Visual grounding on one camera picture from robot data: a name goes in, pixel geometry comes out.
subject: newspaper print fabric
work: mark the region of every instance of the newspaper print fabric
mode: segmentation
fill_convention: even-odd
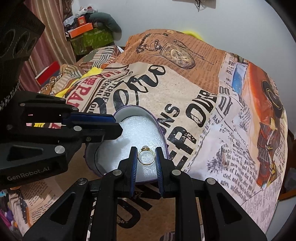
[[[177,169],[216,179],[266,232],[287,160],[287,117],[273,80],[238,55],[164,29],[131,36],[125,51],[103,69],[72,85],[67,103],[104,114],[143,106],[159,122]],[[154,212],[174,215],[168,211],[174,202],[149,195],[140,200],[120,201],[118,238],[171,240],[174,219]],[[151,220],[161,220],[154,222],[159,227],[166,223],[164,230]]]

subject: screw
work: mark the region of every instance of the screw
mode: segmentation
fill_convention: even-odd
[[[178,170],[178,169],[175,169],[175,170],[172,170],[172,174],[175,175],[175,176],[178,176],[181,174],[181,171]]]
[[[121,170],[116,169],[112,173],[114,176],[119,176],[121,174]]]
[[[6,129],[7,129],[7,130],[11,130],[12,128],[13,128],[12,125],[7,125],[7,126],[6,126]]]
[[[210,177],[210,178],[207,179],[207,183],[210,184],[210,185],[214,185],[216,183],[216,180],[214,178]]]
[[[81,131],[82,130],[82,128],[80,127],[80,126],[74,126],[74,131]]]
[[[84,177],[83,178],[79,178],[77,182],[78,182],[79,185],[84,185],[84,184],[86,184],[87,179],[84,178]]]
[[[63,146],[56,146],[54,151],[57,153],[57,154],[63,154],[65,152],[65,147]]]

